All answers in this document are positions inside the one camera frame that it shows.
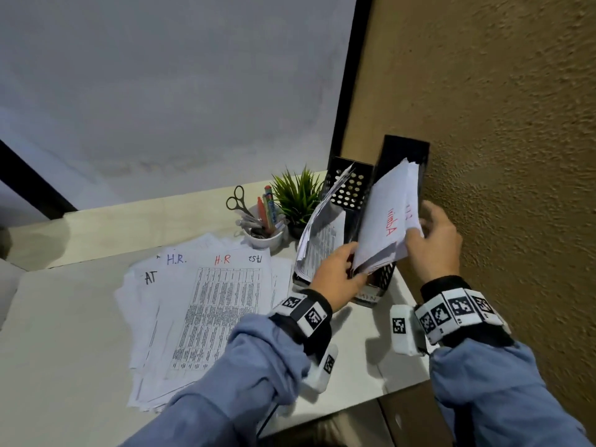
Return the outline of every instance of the brown stucco wall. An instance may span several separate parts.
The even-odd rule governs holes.
[[[464,277],[592,440],[595,113],[596,0],[375,0],[342,152],[431,142],[424,196],[464,236]]]

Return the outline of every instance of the plant pot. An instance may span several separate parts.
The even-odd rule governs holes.
[[[290,236],[292,238],[300,240],[300,237],[302,237],[302,233],[304,232],[305,227],[306,224],[290,224],[288,225],[288,232],[290,233]]]

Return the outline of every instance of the perforated metal holder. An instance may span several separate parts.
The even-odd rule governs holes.
[[[422,177],[428,164],[428,151],[430,145],[416,139],[402,138],[400,136],[385,135],[383,149],[375,166],[360,161],[348,160],[342,157],[333,157],[330,161],[324,183],[324,193],[327,193],[339,175],[354,165],[350,178],[332,196],[331,203],[338,205],[346,211],[346,225],[344,229],[344,243],[358,239],[358,229],[361,222],[360,213],[366,207],[370,189],[383,175],[391,171],[404,158],[420,165],[418,178],[418,194],[421,190]],[[354,298],[354,302],[372,308],[383,296],[391,282],[395,264],[385,265],[370,274],[367,285],[362,292]],[[294,284],[306,287],[309,282],[293,275]]]

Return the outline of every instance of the scissors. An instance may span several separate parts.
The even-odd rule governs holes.
[[[230,201],[233,201],[236,205],[230,207]],[[246,204],[244,203],[244,188],[242,185],[237,185],[236,188],[234,188],[234,195],[226,199],[225,206],[228,210],[242,210],[249,215],[249,217],[254,218],[253,214],[249,212],[249,209],[246,208]]]

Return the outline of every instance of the left hand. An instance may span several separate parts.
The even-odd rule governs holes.
[[[356,241],[337,248],[329,257],[321,262],[310,284],[310,288],[323,295],[333,312],[337,312],[350,301],[367,283],[367,275],[360,273],[352,279],[347,278],[346,270],[352,263],[349,257],[358,246]]]

